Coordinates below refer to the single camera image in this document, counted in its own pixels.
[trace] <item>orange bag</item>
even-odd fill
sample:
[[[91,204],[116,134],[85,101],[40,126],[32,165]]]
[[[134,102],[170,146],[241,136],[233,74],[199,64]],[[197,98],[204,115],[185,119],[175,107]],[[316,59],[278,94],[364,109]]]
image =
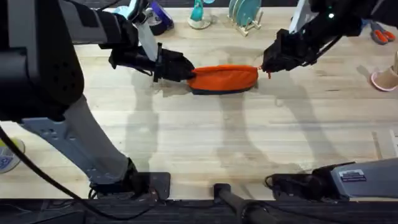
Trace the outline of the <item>orange bag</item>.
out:
[[[195,78],[187,80],[195,95],[222,95],[250,90],[257,82],[256,67],[249,65],[218,65],[196,68]]]

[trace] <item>black cable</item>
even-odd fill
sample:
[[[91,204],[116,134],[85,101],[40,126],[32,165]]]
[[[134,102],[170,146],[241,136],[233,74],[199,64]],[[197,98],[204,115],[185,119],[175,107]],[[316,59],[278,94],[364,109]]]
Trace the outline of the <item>black cable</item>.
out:
[[[103,6],[103,7],[101,7],[101,8],[98,8],[97,11],[103,11],[104,9],[107,9],[107,8],[113,6],[113,5],[115,5],[115,4],[117,4],[117,3],[121,2],[121,1],[122,1],[122,0],[115,0],[115,1],[113,1],[113,2],[111,2],[111,3],[109,3],[109,4],[105,5],[105,6]]]
[[[320,221],[324,221],[324,222],[333,222],[333,223],[339,223],[339,224],[353,224],[352,222],[335,220],[334,218],[319,217],[317,215],[311,215],[311,214],[308,214],[308,213],[296,212],[296,211],[293,211],[293,210],[280,208],[277,205],[271,205],[270,203],[267,203],[267,202],[261,202],[261,203],[263,203],[265,206],[268,206],[268,207],[273,208],[275,210],[278,210],[278,211],[281,211],[281,212],[285,212],[285,213],[290,213],[290,214],[301,216],[301,217],[312,218],[312,219],[316,219],[316,220],[320,220]]]
[[[275,190],[274,186],[272,186],[272,185],[269,183],[269,179],[272,179],[272,175],[269,175],[269,176],[267,176],[267,177],[265,178],[265,181],[264,181],[264,182],[265,182],[265,185],[266,185],[269,189]],[[293,214],[293,215],[298,215],[298,216],[302,216],[302,217],[312,218],[312,219],[316,219],[316,220],[320,220],[320,221],[324,221],[324,222],[334,222],[334,223],[341,223],[341,224],[350,223],[350,222],[343,222],[343,221],[335,220],[335,219],[332,219],[332,218],[319,217],[319,216],[311,215],[311,214],[307,214],[307,213],[301,213],[301,212],[296,212],[296,211],[292,211],[292,210],[286,210],[286,209],[284,209],[284,208],[280,208],[279,206],[271,205],[271,204],[269,204],[269,203],[267,203],[267,202],[261,202],[261,203],[263,203],[264,205],[267,205],[268,207],[271,207],[271,208],[273,208],[273,209],[275,209],[275,210],[279,210],[279,211],[281,211],[281,212],[291,213],[291,214]]]
[[[63,193],[67,194],[69,197],[73,198],[76,202],[82,204],[84,207],[86,207],[89,211],[95,213],[96,215],[111,219],[111,220],[117,220],[117,221],[128,221],[135,219],[156,206],[158,206],[159,203],[156,203],[153,206],[149,206],[148,208],[144,209],[143,211],[139,212],[136,215],[133,215],[131,217],[115,217],[113,215],[104,213],[100,210],[98,210],[96,207],[90,205],[86,201],[84,201],[81,197],[79,197],[77,194],[73,193],[66,187],[64,187],[62,184],[58,183],[56,180],[51,178],[49,175],[47,175],[45,172],[43,172],[40,168],[38,168],[23,152],[21,152],[18,147],[11,141],[9,136],[4,132],[2,127],[0,126],[0,139],[3,141],[3,143],[28,167],[30,168],[35,174],[37,174],[39,177],[47,181],[49,184],[53,185],[55,188],[59,189]]]

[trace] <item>wooden table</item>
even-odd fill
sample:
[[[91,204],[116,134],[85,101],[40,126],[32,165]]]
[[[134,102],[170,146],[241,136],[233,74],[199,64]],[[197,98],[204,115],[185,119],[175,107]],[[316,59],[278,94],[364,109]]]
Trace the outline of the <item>wooden table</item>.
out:
[[[228,22],[227,9],[206,9],[216,23],[205,30],[188,26],[191,9],[167,10],[175,29],[157,41],[202,67],[260,65],[294,9],[263,9],[262,28],[246,38]],[[184,83],[153,85],[133,69],[113,70],[109,51],[96,45],[76,51],[95,118],[139,170],[172,174],[172,198],[211,198],[214,183],[228,182],[246,198],[271,199],[262,186],[266,175],[371,161],[391,150],[380,149],[385,141],[375,133],[389,133],[398,123],[398,95],[374,90],[368,76],[391,66],[398,44],[377,45],[369,31],[343,38],[312,67],[275,73],[271,80],[261,73],[257,88],[226,96],[194,96]],[[25,142],[26,154],[46,173],[87,196],[86,176],[57,150],[16,124],[2,126]],[[24,164],[0,175],[0,198],[63,197]]]

